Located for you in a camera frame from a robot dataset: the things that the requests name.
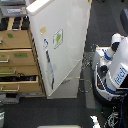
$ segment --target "label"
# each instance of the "label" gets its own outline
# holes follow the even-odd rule
[[[10,67],[9,69],[13,69],[12,67]]]
[[[46,27],[44,26],[43,28],[40,29],[40,33],[44,34],[46,32]]]
[[[13,54],[15,58],[25,58],[28,57],[27,53],[14,53]]]
[[[57,48],[63,42],[63,29],[59,30],[53,36],[54,49]]]
[[[6,55],[1,55],[1,57],[6,57]]]
[[[11,14],[11,13],[20,13],[20,9],[7,9],[7,12],[9,14]]]
[[[127,75],[127,72],[128,71],[124,68],[124,66],[120,65],[118,67],[118,69],[116,70],[116,72],[113,76],[113,80],[117,87],[120,87],[120,85],[122,84],[122,82],[124,81],[124,79]]]
[[[8,33],[8,38],[14,38],[12,33]]]

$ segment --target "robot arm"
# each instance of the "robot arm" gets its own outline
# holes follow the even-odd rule
[[[123,40],[123,38],[124,37],[118,33],[114,34],[112,36],[111,46],[107,50],[103,49],[104,56],[100,58],[100,67],[102,71],[109,69],[109,66],[112,62],[113,55],[115,54],[118,48],[118,45]]]

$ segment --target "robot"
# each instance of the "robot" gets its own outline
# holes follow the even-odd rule
[[[92,69],[95,96],[105,103],[118,103],[128,89],[128,37],[117,33],[110,47],[97,47]]]

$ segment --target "open drawer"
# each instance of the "open drawer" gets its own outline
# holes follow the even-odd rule
[[[0,76],[38,75],[36,65],[0,67]]]
[[[38,76],[0,77],[0,81],[0,93],[40,91]]]

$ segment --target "sticker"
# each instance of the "sticker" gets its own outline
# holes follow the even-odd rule
[[[59,30],[53,36],[54,49],[57,48],[63,42],[63,29]]]
[[[13,54],[15,58],[25,58],[28,57],[27,53],[14,53]]]
[[[7,34],[9,38],[14,38],[12,33]]]
[[[12,67],[10,67],[9,69],[13,69]]]
[[[1,55],[1,57],[6,57],[6,55]]]
[[[44,39],[43,47],[44,47],[44,48],[48,47],[48,41],[47,41],[46,39]]]
[[[44,26],[43,28],[40,29],[40,33],[44,34],[46,32],[46,27]]]

